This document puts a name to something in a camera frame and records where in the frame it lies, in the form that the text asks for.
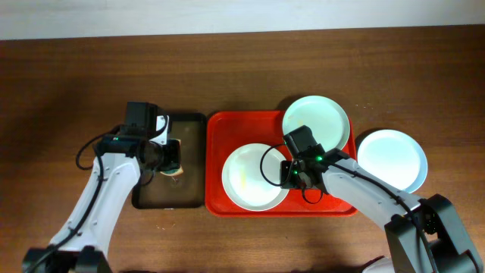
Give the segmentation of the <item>white plate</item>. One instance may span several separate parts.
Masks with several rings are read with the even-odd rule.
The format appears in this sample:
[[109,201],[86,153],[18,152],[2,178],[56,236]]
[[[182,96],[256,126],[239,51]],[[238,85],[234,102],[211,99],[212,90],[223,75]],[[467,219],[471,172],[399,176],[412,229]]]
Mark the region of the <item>white plate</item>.
[[234,150],[222,169],[222,185],[229,199],[251,212],[270,210],[285,200],[289,191],[275,184],[280,179],[284,155],[269,145],[250,143]]

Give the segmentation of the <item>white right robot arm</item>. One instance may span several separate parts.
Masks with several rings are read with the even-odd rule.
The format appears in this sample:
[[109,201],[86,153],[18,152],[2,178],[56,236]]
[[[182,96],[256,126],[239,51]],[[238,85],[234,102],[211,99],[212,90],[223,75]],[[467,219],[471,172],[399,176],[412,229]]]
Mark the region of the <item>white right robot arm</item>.
[[398,190],[334,149],[303,152],[281,165],[288,187],[347,202],[386,233],[391,258],[377,268],[390,272],[482,272],[484,263],[455,206],[436,194],[422,198]]

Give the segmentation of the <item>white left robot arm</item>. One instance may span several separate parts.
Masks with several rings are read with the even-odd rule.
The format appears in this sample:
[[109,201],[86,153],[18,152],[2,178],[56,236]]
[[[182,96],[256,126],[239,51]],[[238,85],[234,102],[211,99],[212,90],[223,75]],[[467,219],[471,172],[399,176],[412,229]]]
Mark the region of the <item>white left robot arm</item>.
[[130,191],[143,172],[180,169],[180,141],[164,144],[108,134],[93,146],[89,181],[74,210],[45,248],[31,248],[23,272],[111,272],[108,248]]

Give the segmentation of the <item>green and yellow sponge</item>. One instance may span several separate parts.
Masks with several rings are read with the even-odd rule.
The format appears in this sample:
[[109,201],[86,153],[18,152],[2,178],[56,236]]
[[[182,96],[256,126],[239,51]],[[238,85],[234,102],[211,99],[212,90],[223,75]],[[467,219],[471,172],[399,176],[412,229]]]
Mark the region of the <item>green and yellow sponge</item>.
[[160,171],[160,174],[168,177],[176,177],[178,175],[181,175],[183,173],[183,167],[180,166],[179,168],[176,169],[171,169],[168,171]]

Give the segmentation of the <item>light blue plate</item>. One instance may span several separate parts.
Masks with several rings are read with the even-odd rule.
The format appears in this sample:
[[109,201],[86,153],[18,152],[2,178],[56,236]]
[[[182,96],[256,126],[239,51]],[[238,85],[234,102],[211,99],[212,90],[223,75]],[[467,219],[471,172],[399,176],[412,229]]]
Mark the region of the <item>light blue plate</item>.
[[358,147],[357,161],[363,169],[389,185],[413,193],[425,182],[427,156],[416,140],[398,130],[368,134]]

